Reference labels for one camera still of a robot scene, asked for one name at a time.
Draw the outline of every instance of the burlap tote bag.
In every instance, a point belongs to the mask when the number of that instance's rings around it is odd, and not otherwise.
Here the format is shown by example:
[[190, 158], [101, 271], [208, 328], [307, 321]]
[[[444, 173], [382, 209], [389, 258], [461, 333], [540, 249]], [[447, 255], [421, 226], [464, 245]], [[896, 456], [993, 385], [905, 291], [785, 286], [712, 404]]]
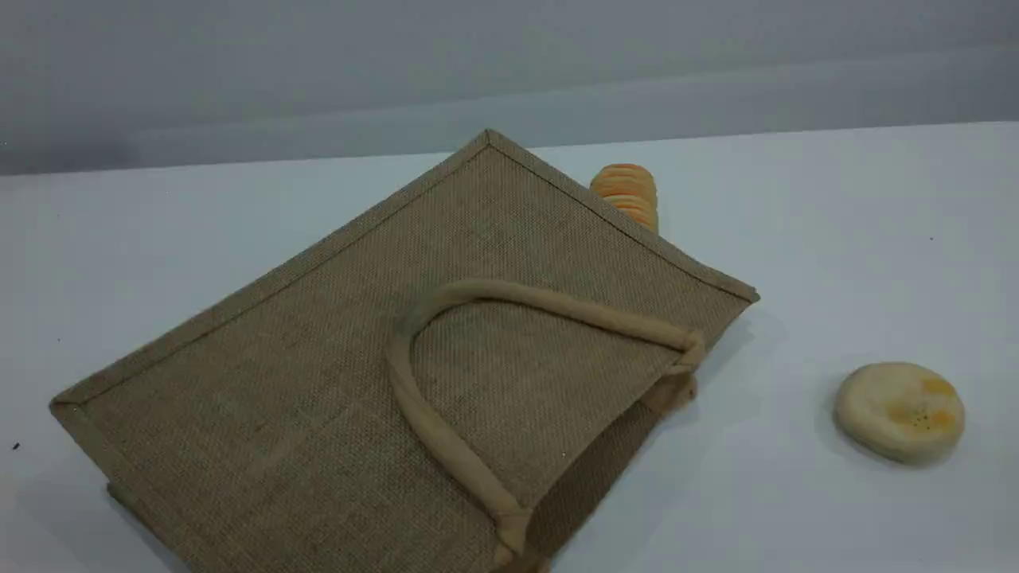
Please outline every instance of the burlap tote bag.
[[756, 298], [486, 132], [52, 411], [197, 572], [542, 571]]

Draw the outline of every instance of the beige fabric handle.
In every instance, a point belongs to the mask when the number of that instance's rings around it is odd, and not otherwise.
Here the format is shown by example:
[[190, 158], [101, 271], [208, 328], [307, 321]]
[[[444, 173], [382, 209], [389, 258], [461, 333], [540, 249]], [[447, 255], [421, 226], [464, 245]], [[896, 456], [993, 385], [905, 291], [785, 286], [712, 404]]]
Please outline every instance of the beige fabric handle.
[[495, 520], [496, 532], [505, 549], [522, 556], [532, 508], [522, 507], [492, 470], [428, 404], [418, 388], [411, 366], [414, 338], [433, 318], [450, 308], [479, 299], [526, 305], [684, 353], [669, 367], [667, 374], [692, 372], [704, 358], [704, 342], [697, 332], [660, 320], [503, 280], [450, 282], [421, 301], [405, 318], [386, 351], [389, 379], [396, 402], [425, 447], [453, 478], [485, 506]]

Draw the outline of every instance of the background wall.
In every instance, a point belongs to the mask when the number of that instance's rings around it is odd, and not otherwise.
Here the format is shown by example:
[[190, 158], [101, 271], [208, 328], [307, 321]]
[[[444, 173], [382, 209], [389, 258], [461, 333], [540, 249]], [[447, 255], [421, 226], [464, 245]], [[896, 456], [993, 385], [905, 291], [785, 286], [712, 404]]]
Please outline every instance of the background wall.
[[0, 5], [0, 173], [1001, 119], [1015, 0]]

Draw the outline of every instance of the burlap texture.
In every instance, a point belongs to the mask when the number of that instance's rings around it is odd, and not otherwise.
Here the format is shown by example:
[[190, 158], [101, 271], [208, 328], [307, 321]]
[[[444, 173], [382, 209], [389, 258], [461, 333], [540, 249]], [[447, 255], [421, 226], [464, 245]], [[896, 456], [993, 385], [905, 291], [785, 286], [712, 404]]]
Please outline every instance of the burlap texture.
[[[700, 330], [756, 293], [498, 134], [54, 399], [120, 498], [196, 571], [487, 572], [491, 518], [419, 444], [383, 349], [437, 287], [491, 277]], [[418, 338], [423, 396], [521, 502], [551, 555], [657, 416], [675, 351], [504, 303]]]

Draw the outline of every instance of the stack of biscuits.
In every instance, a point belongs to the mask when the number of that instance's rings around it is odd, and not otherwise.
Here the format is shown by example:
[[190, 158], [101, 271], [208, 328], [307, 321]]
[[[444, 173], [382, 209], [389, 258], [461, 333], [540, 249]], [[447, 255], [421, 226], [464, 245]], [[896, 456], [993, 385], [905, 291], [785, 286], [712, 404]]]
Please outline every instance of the stack of biscuits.
[[658, 232], [658, 192], [647, 169], [632, 163], [602, 167], [591, 191], [654, 232]]

